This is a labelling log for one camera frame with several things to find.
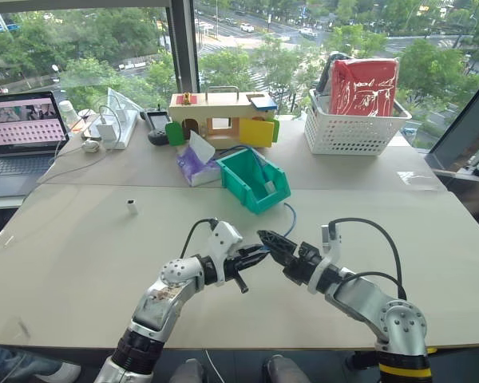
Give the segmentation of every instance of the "shoe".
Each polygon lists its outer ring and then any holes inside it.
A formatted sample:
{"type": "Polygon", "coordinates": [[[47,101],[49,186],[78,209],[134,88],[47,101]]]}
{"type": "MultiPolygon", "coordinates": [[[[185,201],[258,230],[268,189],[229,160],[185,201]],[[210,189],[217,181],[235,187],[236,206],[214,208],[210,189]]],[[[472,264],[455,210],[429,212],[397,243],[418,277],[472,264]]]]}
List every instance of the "shoe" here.
{"type": "Polygon", "coordinates": [[[80,376],[81,367],[71,363],[62,363],[61,368],[51,375],[35,375],[46,383],[74,383],[80,376]]]}

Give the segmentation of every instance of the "black cable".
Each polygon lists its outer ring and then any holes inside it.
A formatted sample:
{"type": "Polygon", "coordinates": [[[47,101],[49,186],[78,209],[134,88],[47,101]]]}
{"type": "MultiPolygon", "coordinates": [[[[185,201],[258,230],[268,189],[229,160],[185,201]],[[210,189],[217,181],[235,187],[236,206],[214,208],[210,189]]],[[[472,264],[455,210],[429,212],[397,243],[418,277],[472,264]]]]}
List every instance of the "black cable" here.
{"type": "Polygon", "coordinates": [[[406,300],[406,291],[405,289],[403,288],[402,284],[399,283],[399,281],[394,278],[392,275],[388,275],[386,273],[382,273],[380,271],[365,271],[363,273],[358,273],[358,274],[355,274],[355,275],[351,275],[350,277],[346,277],[344,278],[340,283],[339,285],[337,286],[337,291],[339,291],[339,289],[342,287],[342,285],[344,285],[345,283],[348,283],[350,281],[354,281],[355,279],[358,279],[360,277],[365,277],[365,276],[368,276],[368,275],[376,275],[378,277],[383,277],[383,278],[387,278],[387,279],[390,279],[392,282],[394,282],[396,284],[396,286],[398,287],[398,297],[399,299],[404,299],[406,300]]]}
{"type": "Polygon", "coordinates": [[[188,237],[186,237],[186,242],[184,243],[183,246],[183,251],[181,251],[181,255],[179,256],[180,259],[184,258],[184,253],[186,252],[186,248],[188,247],[188,244],[190,242],[190,239],[192,238],[193,231],[196,229],[197,226],[199,226],[201,223],[209,223],[211,226],[216,222],[216,219],[213,218],[205,218],[205,219],[199,219],[197,222],[195,222],[190,229],[190,232],[188,233],[188,237]]]}
{"type": "Polygon", "coordinates": [[[402,288],[401,259],[399,258],[399,252],[398,252],[398,249],[396,248],[396,244],[394,243],[394,241],[390,237],[389,233],[387,233],[387,231],[383,227],[378,225],[376,222],[373,222],[373,221],[371,221],[369,219],[365,219],[365,218],[339,218],[339,219],[334,219],[333,221],[330,221],[330,223],[328,223],[328,227],[330,228],[331,231],[335,232],[335,224],[336,223],[341,223],[341,222],[367,223],[368,225],[371,225],[372,227],[377,228],[383,234],[383,236],[388,241],[388,243],[390,245],[390,248],[392,249],[392,252],[394,253],[394,261],[396,263],[396,275],[397,275],[397,278],[398,278],[398,283],[397,284],[398,284],[398,286],[400,286],[399,290],[398,290],[398,298],[403,299],[402,294],[401,294],[401,292],[404,292],[404,289],[402,288]]]}

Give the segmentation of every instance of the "laptop keyboard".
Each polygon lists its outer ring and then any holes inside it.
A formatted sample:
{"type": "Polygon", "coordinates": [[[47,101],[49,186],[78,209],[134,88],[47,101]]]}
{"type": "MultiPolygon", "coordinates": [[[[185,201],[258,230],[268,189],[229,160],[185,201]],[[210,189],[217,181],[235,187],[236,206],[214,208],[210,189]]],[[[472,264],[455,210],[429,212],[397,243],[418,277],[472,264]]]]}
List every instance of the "laptop keyboard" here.
{"type": "Polygon", "coordinates": [[[0,158],[0,176],[20,176],[44,173],[50,166],[51,156],[0,158]]]}

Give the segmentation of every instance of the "glass panel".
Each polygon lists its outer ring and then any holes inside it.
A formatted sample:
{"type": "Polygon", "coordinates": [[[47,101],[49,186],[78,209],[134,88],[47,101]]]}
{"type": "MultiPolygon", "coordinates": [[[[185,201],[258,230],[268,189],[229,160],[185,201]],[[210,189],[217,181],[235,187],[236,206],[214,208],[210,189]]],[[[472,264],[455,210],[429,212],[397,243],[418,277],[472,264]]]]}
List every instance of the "glass panel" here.
{"type": "Polygon", "coordinates": [[[167,107],[176,79],[166,20],[163,8],[0,14],[0,93],[51,90],[96,110],[111,87],[167,107]]]}
{"type": "Polygon", "coordinates": [[[200,81],[266,90],[304,119],[331,51],[399,57],[402,134],[431,148],[479,89],[479,0],[196,0],[200,81]]]}

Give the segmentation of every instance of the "wooden toy house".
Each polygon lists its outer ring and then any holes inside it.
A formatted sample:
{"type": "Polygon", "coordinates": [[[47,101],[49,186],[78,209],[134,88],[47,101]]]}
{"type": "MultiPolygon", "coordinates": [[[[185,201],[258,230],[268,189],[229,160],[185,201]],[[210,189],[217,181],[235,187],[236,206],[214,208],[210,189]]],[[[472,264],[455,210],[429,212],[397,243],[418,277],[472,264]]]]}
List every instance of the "wooden toy house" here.
{"type": "Polygon", "coordinates": [[[199,133],[218,149],[270,147],[278,136],[276,104],[267,92],[173,94],[168,114],[183,135],[199,133]]]}

